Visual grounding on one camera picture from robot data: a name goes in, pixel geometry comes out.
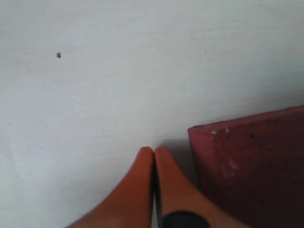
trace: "dark red object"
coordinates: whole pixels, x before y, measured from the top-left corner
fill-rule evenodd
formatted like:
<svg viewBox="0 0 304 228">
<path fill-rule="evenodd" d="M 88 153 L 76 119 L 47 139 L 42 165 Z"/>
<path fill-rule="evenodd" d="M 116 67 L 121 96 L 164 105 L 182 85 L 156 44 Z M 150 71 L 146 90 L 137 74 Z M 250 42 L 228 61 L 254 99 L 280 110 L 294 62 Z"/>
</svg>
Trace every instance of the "dark red object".
<svg viewBox="0 0 304 228">
<path fill-rule="evenodd" d="M 254 228 L 304 227 L 304 105 L 188 132 L 209 199 Z"/>
</svg>

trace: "white surface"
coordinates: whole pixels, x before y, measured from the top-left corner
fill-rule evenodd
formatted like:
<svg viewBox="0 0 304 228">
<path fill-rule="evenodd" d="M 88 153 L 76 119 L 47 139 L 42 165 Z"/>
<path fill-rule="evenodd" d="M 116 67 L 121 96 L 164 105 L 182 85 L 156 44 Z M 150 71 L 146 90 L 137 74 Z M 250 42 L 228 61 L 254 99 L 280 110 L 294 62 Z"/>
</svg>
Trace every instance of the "white surface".
<svg viewBox="0 0 304 228">
<path fill-rule="evenodd" d="M 1 1 L 0 227 L 68 225 L 141 146 L 303 104 L 303 25 L 301 0 Z"/>
</svg>

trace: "white floor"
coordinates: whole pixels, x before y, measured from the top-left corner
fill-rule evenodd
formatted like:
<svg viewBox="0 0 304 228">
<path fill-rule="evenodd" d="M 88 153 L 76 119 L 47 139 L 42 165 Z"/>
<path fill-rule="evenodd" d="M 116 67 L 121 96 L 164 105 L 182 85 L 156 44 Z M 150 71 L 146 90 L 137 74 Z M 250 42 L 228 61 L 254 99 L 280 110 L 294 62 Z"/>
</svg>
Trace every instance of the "white floor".
<svg viewBox="0 0 304 228">
<path fill-rule="evenodd" d="M 188 127 L 303 103 L 304 1 L 3 0 L 0 227 L 69 224 L 144 145 L 191 176 Z"/>
</svg>

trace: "white wall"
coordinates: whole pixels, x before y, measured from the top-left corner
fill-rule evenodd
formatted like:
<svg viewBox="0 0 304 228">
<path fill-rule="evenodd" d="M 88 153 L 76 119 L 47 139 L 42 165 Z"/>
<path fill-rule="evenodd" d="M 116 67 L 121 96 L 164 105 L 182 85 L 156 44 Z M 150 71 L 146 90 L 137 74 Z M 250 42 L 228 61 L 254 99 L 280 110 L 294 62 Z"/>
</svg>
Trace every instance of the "white wall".
<svg viewBox="0 0 304 228">
<path fill-rule="evenodd" d="M 301 0 L 2 0 L 0 227 L 63 227 L 141 146 L 185 168 L 188 127 L 301 105 L 303 86 Z"/>
</svg>

